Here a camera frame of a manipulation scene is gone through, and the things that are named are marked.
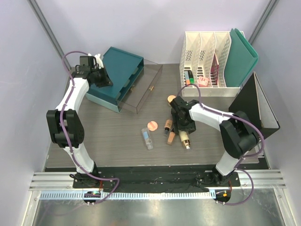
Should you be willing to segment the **small beige concealer tube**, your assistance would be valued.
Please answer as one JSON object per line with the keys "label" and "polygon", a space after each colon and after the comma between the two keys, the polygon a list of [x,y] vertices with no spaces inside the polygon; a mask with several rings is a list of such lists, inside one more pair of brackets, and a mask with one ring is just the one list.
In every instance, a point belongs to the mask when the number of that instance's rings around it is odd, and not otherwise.
{"label": "small beige concealer tube", "polygon": [[164,125],[164,136],[167,136],[169,134],[172,124],[173,124],[173,121],[171,119],[166,120],[165,125]]}

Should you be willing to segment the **cream gold pump bottle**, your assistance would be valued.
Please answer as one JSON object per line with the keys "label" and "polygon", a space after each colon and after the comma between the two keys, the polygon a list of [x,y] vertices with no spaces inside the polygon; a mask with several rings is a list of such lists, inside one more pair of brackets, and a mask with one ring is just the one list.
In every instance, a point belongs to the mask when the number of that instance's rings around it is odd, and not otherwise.
{"label": "cream gold pump bottle", "polygon": [[190,149],[190,139],[189,139],[188,132],[186,132],[186,131],[179,131],[179,137],[180,137],[180,140],[181,140],[181,143],[182,143],[183,147],[186,150],[189,150]]}

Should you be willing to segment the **peach foundation bottle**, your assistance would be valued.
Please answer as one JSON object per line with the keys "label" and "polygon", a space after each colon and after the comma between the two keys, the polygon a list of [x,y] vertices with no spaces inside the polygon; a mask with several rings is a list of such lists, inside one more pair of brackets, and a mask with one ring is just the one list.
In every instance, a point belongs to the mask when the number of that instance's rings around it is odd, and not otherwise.
{"label": "peach foundation bottle", "polygon": [[169,136],[168,136],[168,139],[167,139],[167,144],[168,144],[168,145],[171,145],[171,144],[172,144],[172,142],[173,142],[173,140],[174,140],[174,137],[175,137],[175,133],[174,133],[173,131],[171,131],[171,132],[169,133]]}

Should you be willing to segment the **clear blue label bottle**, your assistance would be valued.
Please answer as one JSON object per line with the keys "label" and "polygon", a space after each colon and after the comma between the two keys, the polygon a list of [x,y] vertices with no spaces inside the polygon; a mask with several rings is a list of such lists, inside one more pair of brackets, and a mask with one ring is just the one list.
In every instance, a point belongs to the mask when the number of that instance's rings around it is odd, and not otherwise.
{"label": "clear blue label bottle", "polygon": [[145,142],[145,145],[147,147],[148,150],[152,150],[153,149],[153,143],[152,143],[152,139],[150,137],[150,131],[148,128],[143,128],[141,130],[142,132],[142,137],[143,137],[143,140]]}

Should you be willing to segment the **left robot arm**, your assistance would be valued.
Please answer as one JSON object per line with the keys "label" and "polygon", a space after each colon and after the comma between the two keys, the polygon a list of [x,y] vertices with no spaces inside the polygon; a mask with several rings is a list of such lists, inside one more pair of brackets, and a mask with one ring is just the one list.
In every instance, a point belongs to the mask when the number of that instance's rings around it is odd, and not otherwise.
{"label": "left robot arm", "polygon": [[51,141],[64,149],[76,166],[76,172],[84,177],[84,183],[94,188],[102,178],[96,163],[90,158],[84,145],[84,127],[78,116],[82,100],[92,85],[99,88],[112,86],[102,55],[80,52],[75,70],[66,69],[69,80],[67,91],[54,110],[46,113]]}

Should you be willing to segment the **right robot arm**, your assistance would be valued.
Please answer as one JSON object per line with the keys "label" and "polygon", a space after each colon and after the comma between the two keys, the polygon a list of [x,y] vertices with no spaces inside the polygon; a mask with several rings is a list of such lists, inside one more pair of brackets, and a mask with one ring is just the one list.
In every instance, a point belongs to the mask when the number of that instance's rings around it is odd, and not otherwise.
{"label": "right robot arm", "polygon": [[176,134],[196,131],[196,122],[206,124],[220,132],[224,154],[212,170],[212,183],[225,185],[246,153],[264,140],[262,133],[238,111],[227,113],[208,107],[197,100],[187,102],[176,96],[171,102],[174,131]]}

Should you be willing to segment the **gold lid cream jar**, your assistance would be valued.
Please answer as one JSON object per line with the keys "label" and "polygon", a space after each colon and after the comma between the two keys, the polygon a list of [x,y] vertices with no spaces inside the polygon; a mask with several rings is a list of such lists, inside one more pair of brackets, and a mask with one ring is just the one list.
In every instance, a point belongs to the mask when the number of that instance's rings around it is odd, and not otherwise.
{"label": "gold lid cream jar", "polygon": [[171,102],[172,102],[175,98],[176,98],[175,95],[169,95],[169,96],[167,97],[167,102],[168,102],[168,105],[169,105],[169,106],[171,106],[170,104],[171,104]]}

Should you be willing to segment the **round pink compact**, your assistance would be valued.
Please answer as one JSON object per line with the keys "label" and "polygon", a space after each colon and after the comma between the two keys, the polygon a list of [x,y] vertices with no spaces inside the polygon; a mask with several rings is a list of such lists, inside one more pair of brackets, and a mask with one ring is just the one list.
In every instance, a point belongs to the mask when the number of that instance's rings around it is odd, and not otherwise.
{"label": "round pink compact", "polygon": [[150,121],[147,124],[147,128],[150,131],[156,131],[158,129],[158,124],[155,121]]}

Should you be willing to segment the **teal drawer organizer box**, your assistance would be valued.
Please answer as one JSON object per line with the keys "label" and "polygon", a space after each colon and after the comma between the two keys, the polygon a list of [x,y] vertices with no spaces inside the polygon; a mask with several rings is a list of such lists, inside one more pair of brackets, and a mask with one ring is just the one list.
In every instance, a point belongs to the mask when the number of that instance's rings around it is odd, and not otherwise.
{"label": "teal drawer organizer box", "polygon": [[144,58],[110,47],[103,56],[103,64],[113,85],[102,88],[91,85],[86,98],[119,113],[122,110],[122,99],[144,68]]}

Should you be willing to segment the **highlighter markers pack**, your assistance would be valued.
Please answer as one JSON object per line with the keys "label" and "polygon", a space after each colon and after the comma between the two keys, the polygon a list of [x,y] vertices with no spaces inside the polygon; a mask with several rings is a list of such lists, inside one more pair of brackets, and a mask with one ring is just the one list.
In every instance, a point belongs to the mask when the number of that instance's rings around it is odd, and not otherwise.
{"label": "highlighter markers pack", "polygon": [[184,71],[186,85],[194,84],[194,76],[191,70]]}

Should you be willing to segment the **clear smoky open drawer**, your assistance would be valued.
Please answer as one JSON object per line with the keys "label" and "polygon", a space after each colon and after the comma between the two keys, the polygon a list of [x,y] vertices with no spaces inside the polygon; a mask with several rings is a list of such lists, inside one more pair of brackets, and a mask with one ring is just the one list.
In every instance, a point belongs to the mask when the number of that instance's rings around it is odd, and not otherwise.
{"label": "clear smoky open drawer", "polygon": [[118,107],[121,110],[128,110],[138,114],[149,94],[162,75],[163,65],[144,60],[144,67],[139,76],[130,87],[121,101],[118,101]]}

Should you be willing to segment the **magenta booklet in rack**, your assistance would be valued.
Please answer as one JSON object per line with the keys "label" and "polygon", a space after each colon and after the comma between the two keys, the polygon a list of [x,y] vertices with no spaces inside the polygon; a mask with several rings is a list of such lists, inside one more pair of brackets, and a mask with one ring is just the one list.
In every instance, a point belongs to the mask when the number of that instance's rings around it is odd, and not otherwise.
{"label": "magenta booklet in rack", "polygon": [[219,61],[217,54],[214,54],[213,62],[210,70],[211,83],[213,87],[218,86],[218,72],[219,72]]}

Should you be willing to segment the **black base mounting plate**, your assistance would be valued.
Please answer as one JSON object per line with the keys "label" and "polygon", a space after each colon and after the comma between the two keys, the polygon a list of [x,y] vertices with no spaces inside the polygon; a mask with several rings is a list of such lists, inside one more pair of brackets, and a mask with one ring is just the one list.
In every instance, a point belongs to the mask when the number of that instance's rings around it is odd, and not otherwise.
{"label": "black base mounting plate", "polygon": [[205,187],[239,187],[238,173],[233,172],[227,183],[212,183],[211,165],[97,167],[101,181],[71,174],[75,188],[101,187],[109,190],[114,186],[118,192],[174,192]]}

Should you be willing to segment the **white file organizer rack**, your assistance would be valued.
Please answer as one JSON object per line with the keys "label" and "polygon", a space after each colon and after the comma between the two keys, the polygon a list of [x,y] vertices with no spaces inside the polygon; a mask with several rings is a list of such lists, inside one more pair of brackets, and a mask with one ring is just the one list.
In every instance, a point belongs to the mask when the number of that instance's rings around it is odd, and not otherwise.
{"label": "white file organizer rack", "polygon": [[[235,97],[240,88],[227,87],[223,77],[230,46],[231,37],[228,31],[186,31],[179,65],[181,87],[186,85],[184,71],[191,70],[194,84],[198,85],[199,76],[209,79],[209,85],[200,88],[202,97]],[[219,61],[217,87],[212,86],[210,76],[215,53]]]}

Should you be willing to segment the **aluminium rail frame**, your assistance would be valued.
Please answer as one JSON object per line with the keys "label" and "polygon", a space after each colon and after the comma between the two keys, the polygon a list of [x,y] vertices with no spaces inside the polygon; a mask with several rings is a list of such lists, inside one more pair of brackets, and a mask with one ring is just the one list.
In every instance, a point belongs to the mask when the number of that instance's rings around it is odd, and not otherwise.
{"label": "aluminium rail frame", "polygon": [[151,168],[105,168],[100,179],[93,179],[74,172],[36,172],[30,190],[98,189],[106,192],[117,187],[122,193],[176,193],[195,192],[202,187],[285,187],[279,170],[235,171],[230,178],[218,184],[213,181],[210,170],[200,169],[159,169]]}

